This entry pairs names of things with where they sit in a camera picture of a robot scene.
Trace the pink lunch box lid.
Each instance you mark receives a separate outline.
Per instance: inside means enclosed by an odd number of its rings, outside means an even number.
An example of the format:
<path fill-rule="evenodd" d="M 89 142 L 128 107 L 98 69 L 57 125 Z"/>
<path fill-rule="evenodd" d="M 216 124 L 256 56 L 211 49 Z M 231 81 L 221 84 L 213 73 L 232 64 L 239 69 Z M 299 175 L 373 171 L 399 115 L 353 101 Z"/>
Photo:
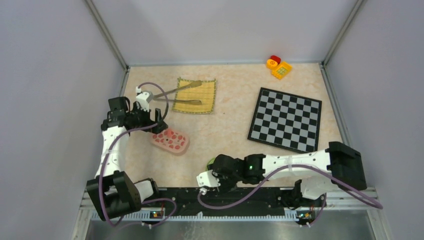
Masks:
<path fill-rule="evenodd" d="M 150 137 L 150 143 L 159 149 L 180 155 L 189 148 L 190 138 L 183 132 L 169 128 L 161 133 L 153 134 Z"/>

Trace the green round lid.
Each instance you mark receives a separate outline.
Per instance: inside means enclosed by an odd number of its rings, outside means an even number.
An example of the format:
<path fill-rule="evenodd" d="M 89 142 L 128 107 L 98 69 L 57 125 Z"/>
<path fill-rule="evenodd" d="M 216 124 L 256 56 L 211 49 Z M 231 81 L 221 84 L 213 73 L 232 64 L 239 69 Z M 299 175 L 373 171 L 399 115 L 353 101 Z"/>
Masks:
<path fill-rule="evenodd" d="M 215 158 L 212 158 L 209 160 L 209 162 L 206 164 L 206 171 L 210 171 L 213 169 L 213 164 L 215 162 Z"/>

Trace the pink lunch box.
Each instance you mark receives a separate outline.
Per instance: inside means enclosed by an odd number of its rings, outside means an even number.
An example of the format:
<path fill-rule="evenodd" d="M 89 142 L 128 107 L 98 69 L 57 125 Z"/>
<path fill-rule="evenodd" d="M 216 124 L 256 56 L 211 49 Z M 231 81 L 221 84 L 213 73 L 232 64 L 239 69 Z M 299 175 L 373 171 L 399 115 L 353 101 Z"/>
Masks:
<path fill-rule="evenodd" d="M 190 141 L 184 140 L 184 139 L 172 140 L 168 138 L 156 138 L 156 139 L 151 139 L 150 143 L 153 146 L 159 148 L 160 150 L 169 152 L 177 156 L 184 155 L 190 146 Z"/>

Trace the silver metal tongs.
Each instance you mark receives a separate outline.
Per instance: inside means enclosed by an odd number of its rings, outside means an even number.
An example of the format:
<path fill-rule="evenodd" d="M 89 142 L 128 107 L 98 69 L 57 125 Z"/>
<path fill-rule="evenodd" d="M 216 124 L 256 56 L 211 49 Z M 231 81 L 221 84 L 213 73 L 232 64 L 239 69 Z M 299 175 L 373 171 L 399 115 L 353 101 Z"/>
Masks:
<path fill-rule="evenodd" d="M 189 105 L 201 105 L 202 101 L 199 99 L 195 99 L 191 96 L 191 93 L 187 93 L 189 89 L 200 87 L 203 84 L 202 81 L 196 80 L 189 82 L 186 85 L 179 86 L 175 89 L 165 91 L 164 93 L 159 93 L 157 95 L 154 95 L 153 100 L 155 101 L 165 101 L 165 97 L 168 95 L 174 94 L 174 99 L 168 99 L 171 102 L 174 103 L 182 103 L 182 104 L 189 104 Z"/>

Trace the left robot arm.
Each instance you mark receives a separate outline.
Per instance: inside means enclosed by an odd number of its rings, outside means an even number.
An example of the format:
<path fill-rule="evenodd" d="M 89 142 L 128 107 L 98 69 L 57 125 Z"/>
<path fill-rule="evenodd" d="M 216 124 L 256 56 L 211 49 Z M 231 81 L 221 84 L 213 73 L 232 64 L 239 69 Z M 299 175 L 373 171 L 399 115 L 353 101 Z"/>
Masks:
<path fill-rule="evenodd" d="M 125 172 L 131 132 L 159 134 L 168 128 L 159 108 L 151 119 L 151 99 L 141 94 L 132 105 L 125 96 L 108 100 L 109 111 L 100 126 L 103 136 L 100 165 L 94 178 L 86 182 L 86 191 L 102 221 L 109 223 L 111 219 L 135 213 L 141 209 L 142 202 L 149 207 L 160 202 L 161 194 L 152 178 L 133 182 Z"/>

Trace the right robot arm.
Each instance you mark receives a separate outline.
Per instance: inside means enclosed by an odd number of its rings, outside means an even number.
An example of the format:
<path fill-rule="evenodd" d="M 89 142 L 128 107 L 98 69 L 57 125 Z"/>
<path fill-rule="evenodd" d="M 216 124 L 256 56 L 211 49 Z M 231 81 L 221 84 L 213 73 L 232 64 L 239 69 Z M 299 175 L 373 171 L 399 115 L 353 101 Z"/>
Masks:
<path fill-rule="evenodd" d="M 296 177 L 300 187 L 293 192 L 293 200 L 299 206 L 307 206 L 336 189 L 367 189 L 360 152 L 338 141 L 329 142 L 324 150 L 294 155 L 258 153 L 240 159 L 220 154 L 206 169 L 208 180 L 199 179 L 199 186 L 222 191 L 239 182 L 259 185 L 263 181 Z"/>

